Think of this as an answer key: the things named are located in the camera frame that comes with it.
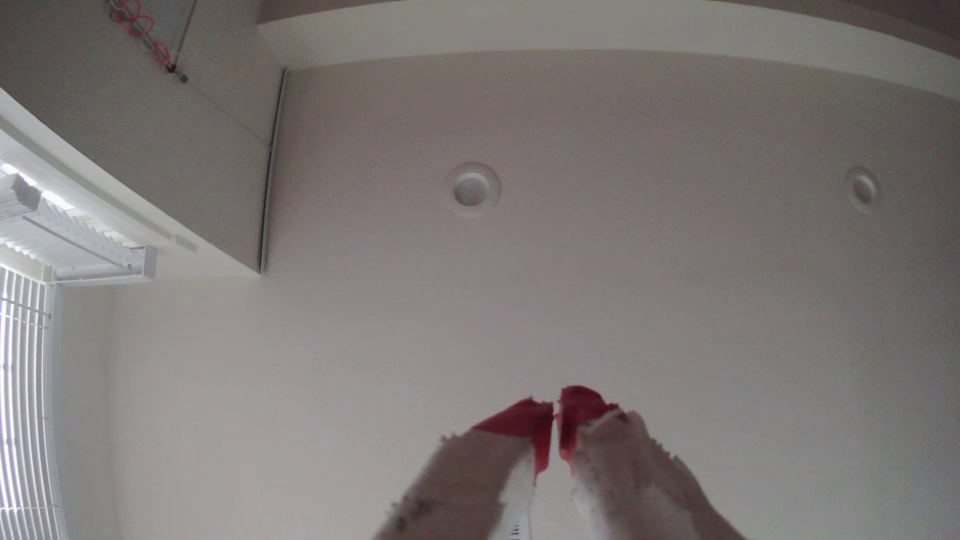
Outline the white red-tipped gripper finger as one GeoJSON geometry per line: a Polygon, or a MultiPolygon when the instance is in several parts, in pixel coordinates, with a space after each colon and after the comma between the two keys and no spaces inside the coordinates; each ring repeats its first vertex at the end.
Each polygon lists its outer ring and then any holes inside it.
{"type": "Polygon", "coordinates": [[[591,388],[558,399],[559,454],[589,539],[744,539],[642,416],[591,388]]]}
{"type": "Polygon", "coordinates": [[[508,539],[549,463],[554,404],[521,399],[438,448],[374,539],[508,539]]]}

